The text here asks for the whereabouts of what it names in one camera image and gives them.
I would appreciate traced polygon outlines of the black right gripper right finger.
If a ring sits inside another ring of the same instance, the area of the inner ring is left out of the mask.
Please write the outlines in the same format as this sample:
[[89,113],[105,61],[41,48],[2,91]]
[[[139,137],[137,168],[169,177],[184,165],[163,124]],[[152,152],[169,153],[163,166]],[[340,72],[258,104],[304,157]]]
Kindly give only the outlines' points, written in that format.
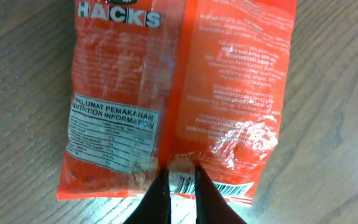
[[195,167],[196,224],[246,224],[227,204],[206,171]]

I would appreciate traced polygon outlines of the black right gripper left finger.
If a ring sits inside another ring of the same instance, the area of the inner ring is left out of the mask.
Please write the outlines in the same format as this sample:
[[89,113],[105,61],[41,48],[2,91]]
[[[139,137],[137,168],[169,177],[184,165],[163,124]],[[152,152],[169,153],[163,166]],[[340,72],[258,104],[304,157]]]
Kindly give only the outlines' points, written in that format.
[[168,170],[161,170],[124,224],[171,224]]

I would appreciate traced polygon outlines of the red snack bag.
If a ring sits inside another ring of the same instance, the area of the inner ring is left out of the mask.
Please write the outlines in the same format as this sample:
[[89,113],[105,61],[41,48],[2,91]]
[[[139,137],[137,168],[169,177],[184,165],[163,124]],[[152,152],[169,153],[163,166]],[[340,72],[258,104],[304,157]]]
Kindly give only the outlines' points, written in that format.
[[277,146],[295,0],[75,2],[59,200],[141,197],[167,169],[195,197],[202,166],[251,205]]

